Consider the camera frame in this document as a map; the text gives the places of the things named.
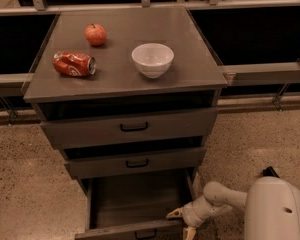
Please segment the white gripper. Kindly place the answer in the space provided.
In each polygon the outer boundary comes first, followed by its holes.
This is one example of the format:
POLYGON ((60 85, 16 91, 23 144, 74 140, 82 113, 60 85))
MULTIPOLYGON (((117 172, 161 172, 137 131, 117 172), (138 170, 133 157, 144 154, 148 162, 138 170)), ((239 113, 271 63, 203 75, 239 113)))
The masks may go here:
POLYGON ((196 235, 196 228, 211 217, 216 208, 204 197, 200 197, 182 208, 176 208, 166 215, 167 219, 182 219, 188 225, 183 228, 183 240, 193 240, 196 235))

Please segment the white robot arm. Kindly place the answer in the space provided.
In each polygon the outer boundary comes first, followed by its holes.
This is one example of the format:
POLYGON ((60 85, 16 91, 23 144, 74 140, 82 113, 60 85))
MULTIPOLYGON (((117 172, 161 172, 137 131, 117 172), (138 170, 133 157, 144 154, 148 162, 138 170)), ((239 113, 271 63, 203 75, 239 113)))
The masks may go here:
POLYGON ((185 240, 210 217, 236 208, 244 213, 244 240, 300 240, 300 190, 277 177, 261 177, 247 192, 209 182, 196 200, 167 214, 182 219, 185 240))

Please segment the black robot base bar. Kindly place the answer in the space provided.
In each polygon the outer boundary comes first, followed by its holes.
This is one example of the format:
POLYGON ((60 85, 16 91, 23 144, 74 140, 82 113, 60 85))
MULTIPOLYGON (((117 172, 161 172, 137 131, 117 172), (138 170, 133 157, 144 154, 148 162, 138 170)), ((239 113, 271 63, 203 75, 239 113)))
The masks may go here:
POLYGON ((269 166, 269 167, 265 168, 262 171, 262 175, 264 177, 276 177, 276 178, 279 177, 279 175, 277 174, 277 172, 274 170, 274 168, 272 166, 269 166))

